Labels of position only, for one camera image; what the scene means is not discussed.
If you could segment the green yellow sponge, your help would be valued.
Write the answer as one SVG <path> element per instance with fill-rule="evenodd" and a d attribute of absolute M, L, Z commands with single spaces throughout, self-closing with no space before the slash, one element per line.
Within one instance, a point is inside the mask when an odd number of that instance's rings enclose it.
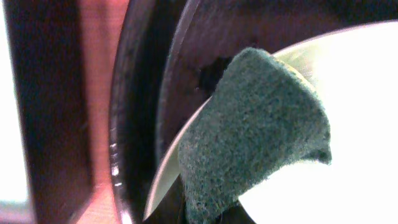
<path fill-rule="evenodd" d="M 262 49 L 242 50 L 178 144 L 188 222 L 215 221 L 243 193 L 301 160 L 332 160 L 321 99 L 286 63 Z"/>

